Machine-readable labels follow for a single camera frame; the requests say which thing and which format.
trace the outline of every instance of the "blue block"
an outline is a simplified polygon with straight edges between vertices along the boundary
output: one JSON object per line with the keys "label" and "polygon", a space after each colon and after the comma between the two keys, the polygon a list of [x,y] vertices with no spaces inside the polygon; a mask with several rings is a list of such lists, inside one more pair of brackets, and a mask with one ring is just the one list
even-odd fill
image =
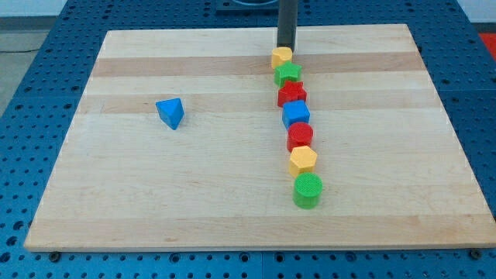
{"label": "blue block", "polygon": [[179,122],[183,119],[184,110],[181,100],[173,98],[170,100],[159,101],[157,106],[160,119],[165,122],[171,129],[177,129]]}
{"label": "blue block", "polygon": [[282,122],[286,126],[286,129],[289,129],[289,126],[293,123],[308,123],[309,121],[310,111],[304,101],[287,102],[282,106]]}

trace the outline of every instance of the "green star block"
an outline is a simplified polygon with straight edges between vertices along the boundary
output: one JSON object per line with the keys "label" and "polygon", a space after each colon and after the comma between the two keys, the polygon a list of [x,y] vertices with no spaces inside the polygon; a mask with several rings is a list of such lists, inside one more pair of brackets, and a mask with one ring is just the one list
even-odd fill
{"label": "green star block", "polygon": [[322,193],[322,180],[317,174],[303,173],[294,181],[293,202],[300,208],[314,208]]}
{"label": "green star block", "polygon": [[284,86],[285,81],[300,81],[301,66],[288,61],[274,69],[274,82],[279,88]]}

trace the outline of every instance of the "blue perforated table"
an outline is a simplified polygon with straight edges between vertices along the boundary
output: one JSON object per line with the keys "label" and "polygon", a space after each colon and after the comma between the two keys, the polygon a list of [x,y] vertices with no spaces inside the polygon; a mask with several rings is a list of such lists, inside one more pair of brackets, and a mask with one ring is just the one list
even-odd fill
{"label": "blue perforated table", "polygon": [[[24,250],[29,224],[106,31],[277,23],[270,11],[216,14],[215,5],[200,0],[68,1],[0,121],[0,278],[496,277],[496,250],[62,253],[57,262],[47,253]],[[408,24],[496,213],[496,64],[458,4],[304,0],[299,8],[302,26]]]}

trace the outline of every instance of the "yellow block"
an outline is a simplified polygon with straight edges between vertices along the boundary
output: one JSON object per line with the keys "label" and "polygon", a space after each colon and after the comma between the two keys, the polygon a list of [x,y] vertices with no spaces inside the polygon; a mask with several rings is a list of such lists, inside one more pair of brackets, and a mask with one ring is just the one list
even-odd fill
{"label": "yellow block", "polygon": [[277,66],[291,61],[293,59],[293,52],[289,47],[281,46],[276,47],[272,50],[272,68],[275,69]]}
{"label": "yellow block", "polygon": [[305,172],[313,172],[315,162],[317,161],[317,153],[308,146],[300,146],[293,148],[289,158],[289,174],[297,177]]}

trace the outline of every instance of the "plastic block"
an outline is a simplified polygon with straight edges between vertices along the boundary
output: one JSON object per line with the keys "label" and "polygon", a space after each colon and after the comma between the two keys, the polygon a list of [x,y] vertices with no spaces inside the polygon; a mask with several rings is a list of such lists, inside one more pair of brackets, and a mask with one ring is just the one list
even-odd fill
{"label": "plastic block", "polygon": [[313,129],[305,122],[296,122],[288,130],[288,151],[299,146],[311,146],[313,138]]}
{"label": "plastic block", "polygon": [[304,173],[294,180],[293,202],[300,208],[314,208],[320,200],[322,180],[317,174]]}
{"label": "plastic block", "polygon": [[282,106],[282,122],[289,129],[291,124],[296,122],[310,121],[310,111],[302,100],[287,102]]}
{"label": "plastic block", "polygon": [[173,98],[170,100],[159,101],[157,106],[160,119],[165,122],[171,129],[177,129],[179,122],[183,119],[184,110],[181,100]]}
{"label": "plastic block", "polygon": [[281,88],[285,81],[300,81],[301,66],[288,61],[277,66],[274,71],[274,82]]}
{"label": "plastic block", "polygon": [[284,86],[279,89],[277,105],[282,107],[287,102],[297,100],[307,101],[307,91],[303,88],[303,81],[285,81]]}
{"label": "plastic block", "polygon": [[292,59],[293,52],[289,47],[276,47],[272,50],[272,60],[270,65],[273,69],[275,69],[275,67],[281,66],[282,64],[291,61]]}
{"label": "plastic block", "polygon": [[317,162],[317,153],[308,146],[293,148],[289,158],[289,174],[297,177],[300,174],[313,172]]}

